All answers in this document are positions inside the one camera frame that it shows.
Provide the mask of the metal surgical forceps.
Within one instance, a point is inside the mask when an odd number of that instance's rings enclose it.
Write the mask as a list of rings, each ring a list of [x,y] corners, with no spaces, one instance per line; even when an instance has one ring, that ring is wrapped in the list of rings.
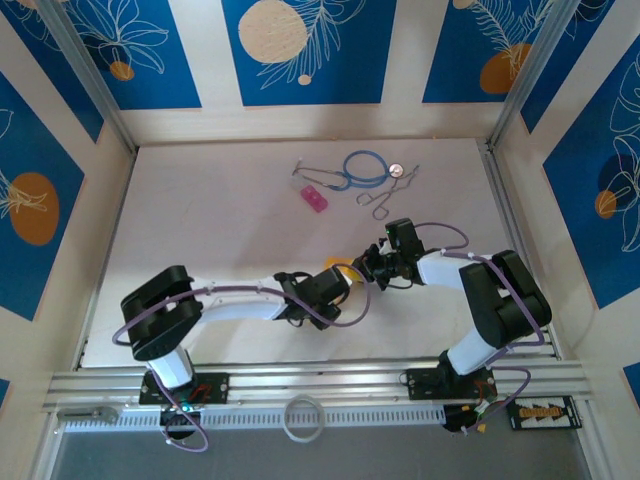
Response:
[[[386,206],[388,201],[398,192],[408,189],[419,170],[420,166],[416,165],[408,173],[403,172],[400,176],[394,176],[391,187],[385,191],[381,191],[377,194],[370,194],[367,192],[359,194],[356,197],[356,204],[361,207],[375,204],[375,207],[371,212],[372,217],[377,221],[386,219],[389,215],[389,210]]]

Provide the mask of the pink plastic box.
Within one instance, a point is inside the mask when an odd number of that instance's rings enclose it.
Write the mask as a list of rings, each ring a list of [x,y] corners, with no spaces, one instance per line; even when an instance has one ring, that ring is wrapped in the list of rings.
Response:
[[[306,185],[300,191],[301,198],[316,212],[321,213],[328,207],[327,199],[312,185]]]

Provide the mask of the blue stethoscope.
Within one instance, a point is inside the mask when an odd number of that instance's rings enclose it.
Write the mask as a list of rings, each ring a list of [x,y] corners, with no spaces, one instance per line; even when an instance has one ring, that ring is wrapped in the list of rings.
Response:
[[[370,157],[376,160],[381,168],[382,173],[371,177],[363,177],[354,175],[349,171],[349,164],[357,157]],[[329,177],[335,177],[336,182],[329,182],[317,179],[307,175],[307,172],[319,173]],[[399,179],[404,175],[404,167],[398,163],[388,164],[386,160],[377,152],[371,150],[356,150],[348,154],[343,162],[340,170],[321,169],[304,166],[302,160],[299,160],[292,171],[294,177],[300,177],[304,181],[319,185],[326,189],[343,192],[352,188],[355,189],[374,189],[382,186],[388,179]]]

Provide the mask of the black card with orange arrows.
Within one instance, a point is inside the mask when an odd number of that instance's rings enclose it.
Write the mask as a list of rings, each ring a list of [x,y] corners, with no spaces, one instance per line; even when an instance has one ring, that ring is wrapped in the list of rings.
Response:
[[[519,397],[506,406],[515,431],[582,428],[582,421],[572,396]]]

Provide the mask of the aluminium mounting rail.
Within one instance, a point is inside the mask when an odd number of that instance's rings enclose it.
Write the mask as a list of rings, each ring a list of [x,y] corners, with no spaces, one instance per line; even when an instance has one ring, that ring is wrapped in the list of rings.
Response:
[[[273,407],[297,394],[307,394],[325,406],[407,404],[407,388],[400,383],[408,369],[431,368],[434,358],[406,360],[326,361],[272,364],[200,364],[200,373],[229,375],[228,403],[242,407]],[[531,380],[527,396],[593,397],[580,362],[547,356],[510,355],[493,367],[498,393],[515,392],[525,375]],[[83,368],[53,374],[43,410],[108,405],[136,408],[145,367]]]

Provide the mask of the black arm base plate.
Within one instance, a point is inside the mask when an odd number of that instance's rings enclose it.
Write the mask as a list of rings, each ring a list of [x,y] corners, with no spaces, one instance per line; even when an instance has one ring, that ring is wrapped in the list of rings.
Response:
[[[444,368],[408,369],[406,386],[411,400],[491,400],[498,391],[493,372],[486,368],[458,375]]]
[[[171,397],[180,405],[222,405],[227,403],[229,393],[228,373],[196,373],[187,384],[169,389]],[[169,400],[160,390],[151,371],[143,377],[139,394],[140,405],[168,404]]]

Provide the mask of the aluminium side rail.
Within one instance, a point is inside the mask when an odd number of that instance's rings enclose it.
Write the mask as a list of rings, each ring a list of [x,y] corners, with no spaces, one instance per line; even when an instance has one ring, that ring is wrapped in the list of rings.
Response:
[[[114,204],[114,212],[110,215],[109,223],[107,224],[108,226],[107,233],[109,234],[108,242],[106,243],[106,246],[104,247],[104,252],[100,257],[101,263],[100,263],[100,269],[98,271],[98,277],[87,304],[87,309],[85,312],[82,328],[79,333],[78,341],[77,341],[73,359],[71,362],[72,372],[75,372],[82,367],[82,361],[83,361],[86,345],[89,339],[89,334],[90,334],[91,326],[93,324],[93,319],[95,317],[99,296],[102,290],[102,286],[104,284],[107,267],[112,254],[113,244],[117,234],[117,229],[121,219],[122,211],[124,209],[124,204],[126,201],[128,189],[129,189],[131,178],[135,168],[135,163],[138,158],[139,149],[140,149],[139,146],[134,147],[129,165],[125,170],[126,175],[124,177],[122,186],[117,190],[117,196],[115,197],[117,202]]]
[[[520,256],[534,280],[538,282],[529,251],[525,245],[522,229],[518,222],[515,201],[511,198],[508,189],[506,176],[502,173],[497,157],[490,150],[487,141],[484,138],[475,138],[475,144],[486,178],[487,189],[490,191],[490,226],[483,228],[483,230],[487,230],[487,233],[482,234],[480,244],[483,248],[487,248],[489,254],[497,253],[503,249],[514,250]],[[561,360],[562,353],[561,349],[556,345],[553,325],[549,324],[546,327],[542,327],[541,330],[545,343],[538,343],[539,340],[535,335],[528,337],[527,341],[537,342],[538,344],[518,347],[513,352],[514,357],[539,357]]]

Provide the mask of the grey metal bracket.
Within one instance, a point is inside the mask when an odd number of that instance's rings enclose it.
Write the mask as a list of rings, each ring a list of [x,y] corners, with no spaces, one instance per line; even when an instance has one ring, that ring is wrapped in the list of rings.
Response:
[[[119,413],[109,406],[63,408],[56,413],[59,421],[96,421],[105,424],[115,424],[119,420]]]

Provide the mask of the aluminium frame post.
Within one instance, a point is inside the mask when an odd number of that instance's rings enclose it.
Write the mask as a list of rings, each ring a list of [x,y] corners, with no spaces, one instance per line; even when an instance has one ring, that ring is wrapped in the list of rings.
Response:
[[[530,96],[580,1],[556,0],[554,2],[549,16],[542,24],[539,35],[532,44],[524,65],[506,97],[497,122],[487,138],[486,145],[491,153],[497,151],[511,123]]]
[[[113,95],[63,6],[57,0],[34,0],[34,2],[44,24],[98,112],[111,127],[123,148],[135,156],[138,146],[120,115],[120,109]]]

